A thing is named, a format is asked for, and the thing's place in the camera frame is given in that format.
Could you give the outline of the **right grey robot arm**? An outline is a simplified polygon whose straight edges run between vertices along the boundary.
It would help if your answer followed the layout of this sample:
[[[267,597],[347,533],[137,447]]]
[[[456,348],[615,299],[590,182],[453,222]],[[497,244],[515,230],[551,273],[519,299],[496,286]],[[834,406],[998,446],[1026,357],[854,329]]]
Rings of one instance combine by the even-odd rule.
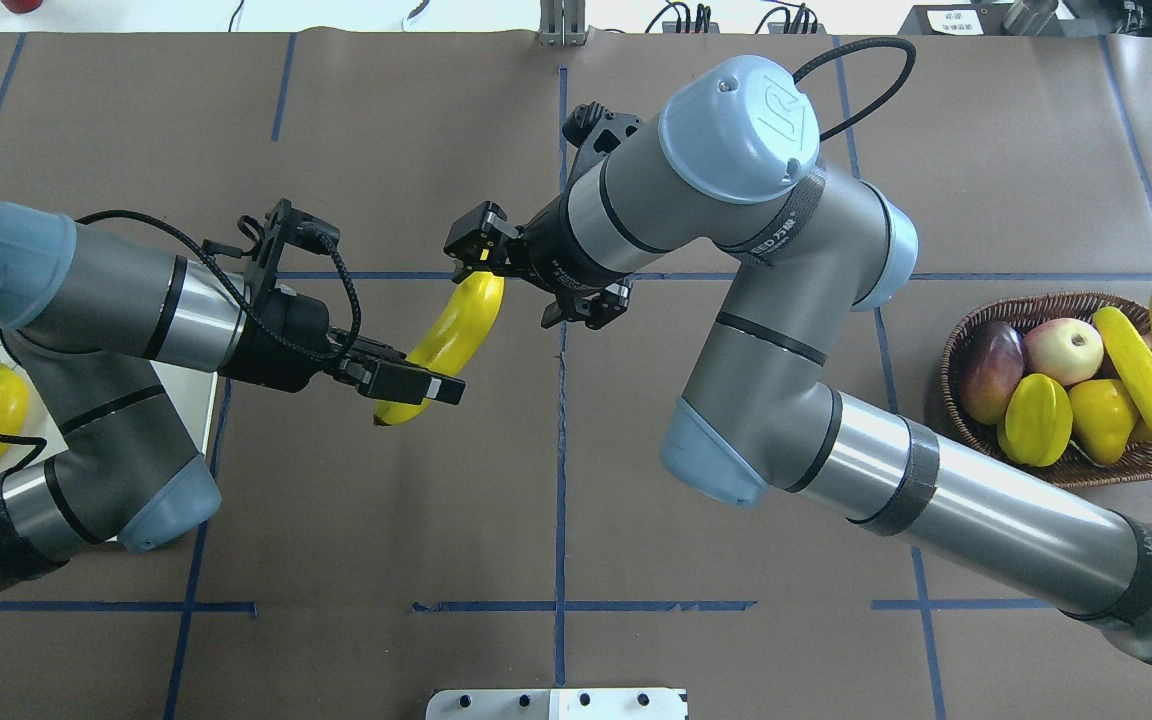
[[[838,511],[1009,585],[1152,666],[1152,523],[1102,509],[824,378],[850,313],[914,275],[911,219],[820,156],[826,132],[799,69],[738,55],[654,118],[579,105],[554,199],[525,223],[494,202],[444,243],[457,279],[518,278],[550,293],[545,327],[600,328],[632,278],[708,240],[738,263],[660,445],[673,478],[736,507],[771,488]]]

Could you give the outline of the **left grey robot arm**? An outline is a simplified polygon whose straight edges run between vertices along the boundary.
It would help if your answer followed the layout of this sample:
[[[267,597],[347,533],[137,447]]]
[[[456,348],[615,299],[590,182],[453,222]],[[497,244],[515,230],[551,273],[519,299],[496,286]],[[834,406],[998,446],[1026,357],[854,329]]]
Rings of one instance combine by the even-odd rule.
[[[364,397],[458,404],[465,382],[422,367],[321,301],[276,281],[285,247],[332,259],[332,223],[279,200],[252,242],[180,242],[189,256],[97,228],[97,217],[0,202],[0,336],[31,379],[65,450],[0,473],[0,592],[109,539],[156,550],[210,520],[221,493],[157,364],[297,392],[317,374]]]

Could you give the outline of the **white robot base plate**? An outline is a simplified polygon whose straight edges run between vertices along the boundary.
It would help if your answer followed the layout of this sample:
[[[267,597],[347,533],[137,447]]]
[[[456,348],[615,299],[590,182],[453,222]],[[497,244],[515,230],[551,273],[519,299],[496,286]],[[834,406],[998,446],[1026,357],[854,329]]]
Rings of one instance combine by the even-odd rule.
[[[664,687],[448,689],[425,719],[690,719],[684,689]]]

